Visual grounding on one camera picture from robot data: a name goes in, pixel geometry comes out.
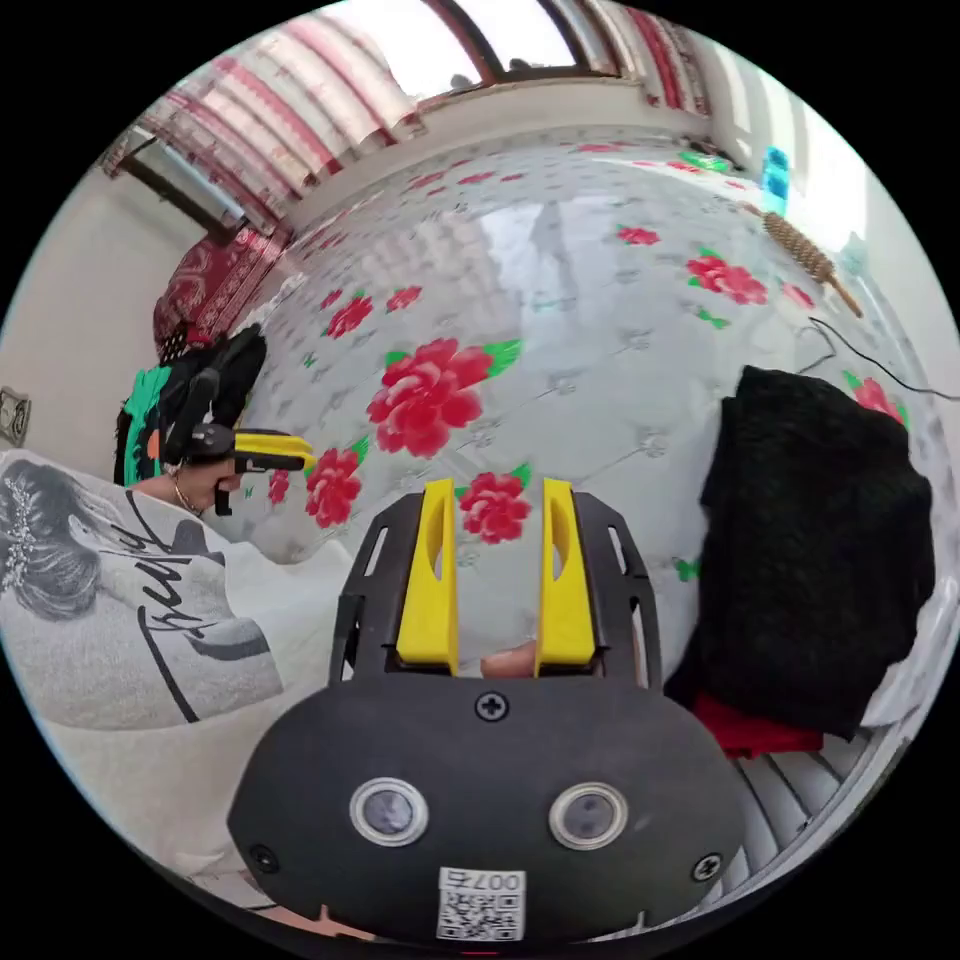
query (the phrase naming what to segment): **bracelet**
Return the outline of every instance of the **bracelet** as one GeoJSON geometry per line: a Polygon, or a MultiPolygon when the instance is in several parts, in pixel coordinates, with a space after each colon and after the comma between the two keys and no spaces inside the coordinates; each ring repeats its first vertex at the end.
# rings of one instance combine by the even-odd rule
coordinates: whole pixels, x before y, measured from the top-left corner
{"type": "Polygon", "coordinates": [[[177,495],[177,499],[180,501],[180,506],[184,510],[189,511],[195,517],[199,517],[203,513],[202,510],[198,510],[183,494],[183,491],[180,489],[180,481],[177,479],[176,473],[171,473],[170,476],[173,478],[173,490],[177,495]]]}

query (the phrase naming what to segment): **red patterned cushion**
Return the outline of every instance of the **red patterned cushion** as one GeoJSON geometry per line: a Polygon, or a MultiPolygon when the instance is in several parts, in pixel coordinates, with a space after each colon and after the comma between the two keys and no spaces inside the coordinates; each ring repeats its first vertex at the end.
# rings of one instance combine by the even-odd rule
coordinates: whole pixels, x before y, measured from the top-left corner
{"type": "Polygon", "coordinates": [[[244,227],[229,246],[210,237],[193,246],[153,311],[158,354],[181,324],[191,342],[213,341],[228,332],[289,240],[290,231],[282,227],[272,237],[244,227]]]}

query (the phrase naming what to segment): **camera lens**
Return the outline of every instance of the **camera lens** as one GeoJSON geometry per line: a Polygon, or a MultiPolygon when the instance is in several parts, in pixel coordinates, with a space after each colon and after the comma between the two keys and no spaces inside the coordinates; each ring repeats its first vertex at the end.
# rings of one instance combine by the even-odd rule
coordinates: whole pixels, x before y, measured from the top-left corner
{"type": "Polygon", "coordinates": [[[416,787],[392,777],[360,786],[350,800],[350,820],[357,832],[382,847],[413,843],[427,828],[427,802],[416,787]]]}
{"type": "Polygon", "coordinates": [[[550,808],[550,830],[571,850],[598,850],[613,843],[627,823],[627,801],[605,783],[564,790],[550,808]]]}

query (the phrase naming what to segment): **blue bottle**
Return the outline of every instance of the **blue bottle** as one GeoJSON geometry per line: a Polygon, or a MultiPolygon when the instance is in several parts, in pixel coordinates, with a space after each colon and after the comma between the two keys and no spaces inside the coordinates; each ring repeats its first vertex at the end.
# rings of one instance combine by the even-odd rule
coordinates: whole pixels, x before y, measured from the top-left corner
{"type": "Polygon", "coordinates": [[[763,190],[763,209],[781,217],[787,214],[787,194],[790,188],[790,163],[787,155],[777,147],[767,147],[760,176],[763,190]]]}

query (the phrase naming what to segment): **qr code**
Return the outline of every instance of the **qr code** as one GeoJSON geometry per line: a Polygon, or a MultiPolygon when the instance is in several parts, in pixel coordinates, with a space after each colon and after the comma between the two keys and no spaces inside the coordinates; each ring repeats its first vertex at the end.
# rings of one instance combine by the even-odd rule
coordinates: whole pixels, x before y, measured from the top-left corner
{"type": "Polygon", "coordinates": [[[440,940],[521,940],[521,897],[516,893],[441,890],[440,940]]]}
{"type": "Polygon", "coordinates": [[[438,940],[522,940],[525,913],[525,876],[453,870],[440,875],[438,940]]]}

